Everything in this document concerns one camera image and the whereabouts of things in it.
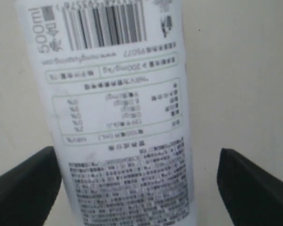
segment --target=white plastic tube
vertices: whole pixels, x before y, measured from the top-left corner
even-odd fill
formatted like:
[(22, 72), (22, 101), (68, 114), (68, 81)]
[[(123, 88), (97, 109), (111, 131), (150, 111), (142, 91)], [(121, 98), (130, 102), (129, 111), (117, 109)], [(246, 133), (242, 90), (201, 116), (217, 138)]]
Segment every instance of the white plastic tube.
[(78, 226), (195, 226), (181, 0), (16, 0)]

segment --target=white wall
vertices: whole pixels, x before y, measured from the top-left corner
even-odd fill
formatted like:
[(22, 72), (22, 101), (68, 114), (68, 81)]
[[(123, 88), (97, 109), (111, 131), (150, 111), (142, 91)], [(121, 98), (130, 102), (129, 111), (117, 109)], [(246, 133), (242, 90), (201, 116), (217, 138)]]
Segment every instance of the white wall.
[[(283, 180), (283, 0), (184, 4), (199, 226), (231, 226), (222, 147)], [(0, 0), (0, 174), (51, 145), (44, 118), (13, 0)], [(62, 189), (47, 226), (74, 225)]]

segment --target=barcode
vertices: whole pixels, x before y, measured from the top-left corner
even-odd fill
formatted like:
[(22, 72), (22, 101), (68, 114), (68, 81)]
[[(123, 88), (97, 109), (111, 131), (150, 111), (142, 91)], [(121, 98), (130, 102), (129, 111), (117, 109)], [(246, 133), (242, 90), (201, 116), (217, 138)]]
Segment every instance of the barcode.
[(63, 9), (72, 51), (147, 40), (142, 1), (101, 8)]

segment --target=beige background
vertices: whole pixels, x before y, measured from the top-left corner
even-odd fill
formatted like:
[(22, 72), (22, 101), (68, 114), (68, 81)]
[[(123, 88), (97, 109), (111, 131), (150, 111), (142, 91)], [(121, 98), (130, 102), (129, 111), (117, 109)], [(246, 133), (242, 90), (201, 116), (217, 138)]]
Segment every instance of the beige background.
[[(283, 0), (185, 0), (199, 226), (232, 226), (222, 147), (283, 180)], [(0, 0), (0, 174), (51, 145), (13, 0)], [(75, 226), (62, 188), (47, 226)]]

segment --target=black object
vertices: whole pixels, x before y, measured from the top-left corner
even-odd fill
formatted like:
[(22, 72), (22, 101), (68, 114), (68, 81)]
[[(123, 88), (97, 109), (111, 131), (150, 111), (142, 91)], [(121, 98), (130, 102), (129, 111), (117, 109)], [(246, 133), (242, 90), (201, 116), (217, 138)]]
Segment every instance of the black object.
[(61, 186), (53, 147), (0, 177), (0, 226), (42, 226)]
[(217, 183), (236, 226), (283, 226), (283, 182), (238, 152), (221, 151)]

